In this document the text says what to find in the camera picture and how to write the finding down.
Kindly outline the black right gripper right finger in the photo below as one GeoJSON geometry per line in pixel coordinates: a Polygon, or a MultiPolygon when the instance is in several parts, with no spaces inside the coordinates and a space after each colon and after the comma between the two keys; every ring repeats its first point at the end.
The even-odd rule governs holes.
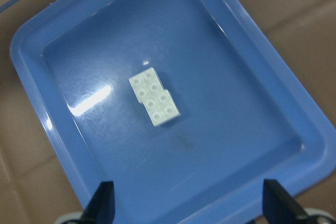
{"type": "Polygon", "coordinates": [[[275,179],[265,179],[262,211],[268,223],[307,223],[308,214],[275,179]]]}

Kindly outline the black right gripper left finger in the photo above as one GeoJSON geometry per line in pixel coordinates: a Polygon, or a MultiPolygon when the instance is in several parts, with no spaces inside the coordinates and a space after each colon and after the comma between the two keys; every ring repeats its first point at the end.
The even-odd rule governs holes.
{"type": "Polygon", "coordinates": [[[113,181],[101,182],[84,209],[80,223],[113,223],[115,196],[113,181]]]}

